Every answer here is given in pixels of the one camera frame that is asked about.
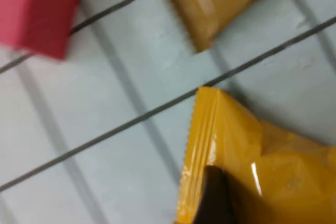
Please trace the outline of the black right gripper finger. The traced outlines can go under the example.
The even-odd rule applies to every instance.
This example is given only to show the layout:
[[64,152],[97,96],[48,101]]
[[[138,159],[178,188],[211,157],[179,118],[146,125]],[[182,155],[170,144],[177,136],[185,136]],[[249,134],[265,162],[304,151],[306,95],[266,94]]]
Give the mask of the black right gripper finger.
[[219,167],[204,168],[202,197],[193,223],[235,223],[227,176]]

